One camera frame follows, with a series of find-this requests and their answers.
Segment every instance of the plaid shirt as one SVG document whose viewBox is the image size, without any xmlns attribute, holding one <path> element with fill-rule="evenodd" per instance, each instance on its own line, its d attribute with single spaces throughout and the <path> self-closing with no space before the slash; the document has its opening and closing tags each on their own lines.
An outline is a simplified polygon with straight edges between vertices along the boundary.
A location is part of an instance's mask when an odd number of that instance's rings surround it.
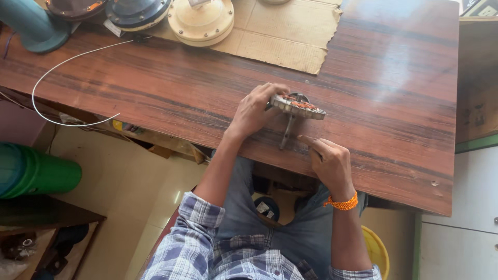
<svg viewBox="0 0 498 280">
<path fill-rule="evenodd" d="M 179 217 L 150 260 L 142 280 L 317 280 L 306 261 L 294 265 L 280 250 L 265 250 L 264 235 L 214 244 L 225 210 L 187 192 Z M 330 280 L 381 280 L 376 265 L 359 272 L 329 267 Z"/>
</svg>

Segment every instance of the orange thread bracelet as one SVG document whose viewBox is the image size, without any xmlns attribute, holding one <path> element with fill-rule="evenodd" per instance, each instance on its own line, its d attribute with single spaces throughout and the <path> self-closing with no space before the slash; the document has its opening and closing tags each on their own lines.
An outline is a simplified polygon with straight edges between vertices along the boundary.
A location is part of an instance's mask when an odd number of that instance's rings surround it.
<svg viewBox="0 0 498 280">
<path fill-rule="evenodd" d="M 332 196 L 329 195 L 329 201 L 323 203 L 323 207 L 327 206 L 327 204 L 331 204 L 334 208 L 339 210 L 351 210 L 358 205 L 358 193 L 355 191 L 355 195 L 346 202 L 334 202 L 332 201 Z"/>
</svg>

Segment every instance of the cardboard sheet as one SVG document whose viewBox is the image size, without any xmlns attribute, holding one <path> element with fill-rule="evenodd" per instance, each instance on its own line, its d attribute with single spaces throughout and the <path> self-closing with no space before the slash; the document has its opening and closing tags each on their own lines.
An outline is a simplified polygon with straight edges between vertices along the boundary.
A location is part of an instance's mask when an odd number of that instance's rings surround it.
<svg viewBox="0 0 498 280">
<path fill-rule="evenodd" d="M 327 42 L 337 30 L 342 0 L 290 0 L 270 5 L 262 0 L 232 0 L 234 29 L 210 48 L 311 74 L 318 74 Z M 179 41 L 165 18 L 143 31 Z"/>
</svg>

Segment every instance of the man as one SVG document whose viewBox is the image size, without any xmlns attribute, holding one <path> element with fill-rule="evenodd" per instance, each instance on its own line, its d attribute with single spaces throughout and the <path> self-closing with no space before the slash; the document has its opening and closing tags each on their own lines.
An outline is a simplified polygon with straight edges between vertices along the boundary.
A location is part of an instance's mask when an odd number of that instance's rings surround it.
<svg viewBox="0 0 498 280">
<path fill-rule="evenodd" d="M 366 195 L 359 193 L 356 200 L 346 148 L 299 136 L 322 181 L 318 192 L 285 226 L 269 228 L 257 216 L 251 199 L 252 161 L 237 152 L 244 139 L 279 113 L 277 108 L 265 111 L 274 94 L 289 94 L 289 88 L 266 83 L 242 99 L 216 155 L 194 192 L 185 193 L 175 226 L 142 279 L 381 279 L 360 225 Z M 323 207 L 329 195 L 336 209 Z"/>
</svg>

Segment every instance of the wooden table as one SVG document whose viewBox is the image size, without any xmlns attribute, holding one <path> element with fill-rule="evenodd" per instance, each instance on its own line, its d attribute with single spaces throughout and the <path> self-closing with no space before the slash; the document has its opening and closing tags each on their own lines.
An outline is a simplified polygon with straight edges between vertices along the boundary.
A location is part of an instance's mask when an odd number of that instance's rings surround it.
<svg viewBox="0 0 498 280">
<path fill-rule="evenodd" d="M 318 76 L 157 38 L 77 58 L 48 75 L 36 95 L 201 145 L 216 147 L 238 102 L 256 85 L 288 84 L 328 114 L 294 134 L 347 147 L 355 187 L 451 215 L 458 5 L 448 0 L 350 0 Z M 7 35 L 2 34 L 4 46 Z M 0 85 L 31 93 L 54 65 L 122 42 L 80 26 L 60 49 L 29 53 L 16 35 L 0 60 Z M 307 147 L 277 118 L 240 155 L 315 176 Z"/>
</svg>

